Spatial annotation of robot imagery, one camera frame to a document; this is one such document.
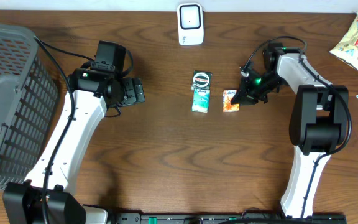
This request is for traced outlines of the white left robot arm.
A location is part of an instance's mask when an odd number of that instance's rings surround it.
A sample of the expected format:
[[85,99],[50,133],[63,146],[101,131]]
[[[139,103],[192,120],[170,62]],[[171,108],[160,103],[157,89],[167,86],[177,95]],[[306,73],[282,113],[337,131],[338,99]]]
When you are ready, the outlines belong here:
[[21,184],[8,183],[2,199],[10,223],[110,223],[111,215],[74,197],[91,137],[109,109],[145,102],[140,78],[77,68],[58,123],[36,165]]

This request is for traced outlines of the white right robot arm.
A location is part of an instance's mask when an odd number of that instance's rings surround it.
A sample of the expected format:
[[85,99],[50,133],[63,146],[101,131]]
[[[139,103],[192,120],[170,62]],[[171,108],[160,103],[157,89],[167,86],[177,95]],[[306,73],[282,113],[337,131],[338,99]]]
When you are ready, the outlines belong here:
[[309,64],[304,47],[285,47],[272,40],[259,47],[265,73],[259,74],[248,60],[231,102],[241,106],[267,103],[269,93],[282,85],[296,95],[289,124],[294,159],[280,205],[285,217],[306,220],[313,215],[314,196],[325,165],[349,142],[349,92],[323,78]]

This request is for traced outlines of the green Kleenex tissue pack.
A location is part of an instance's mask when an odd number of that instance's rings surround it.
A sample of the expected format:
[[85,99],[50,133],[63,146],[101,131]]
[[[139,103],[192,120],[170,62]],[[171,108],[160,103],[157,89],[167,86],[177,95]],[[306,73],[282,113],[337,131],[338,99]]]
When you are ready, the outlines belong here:
[[192,112],[207,113],[209,108],[210,91],[195,89],[193,93]]

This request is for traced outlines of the black round-label packet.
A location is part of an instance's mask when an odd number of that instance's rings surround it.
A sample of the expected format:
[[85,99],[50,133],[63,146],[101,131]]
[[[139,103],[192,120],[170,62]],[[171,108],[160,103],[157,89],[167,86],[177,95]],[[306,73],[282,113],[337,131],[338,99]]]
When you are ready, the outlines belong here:
[[211,72],[195,70],[193,72],[191,89],[210,90],[212,76],[213,74]]

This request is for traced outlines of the orange small carton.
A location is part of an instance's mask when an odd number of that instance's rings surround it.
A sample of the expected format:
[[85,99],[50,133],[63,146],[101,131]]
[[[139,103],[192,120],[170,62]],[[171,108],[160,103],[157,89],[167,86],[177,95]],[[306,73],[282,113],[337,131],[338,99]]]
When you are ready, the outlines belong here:
[[223,91],[223,112],[238,112],[239,104],[232,104],[231,100],[236,94],[237,90],[224,90]]

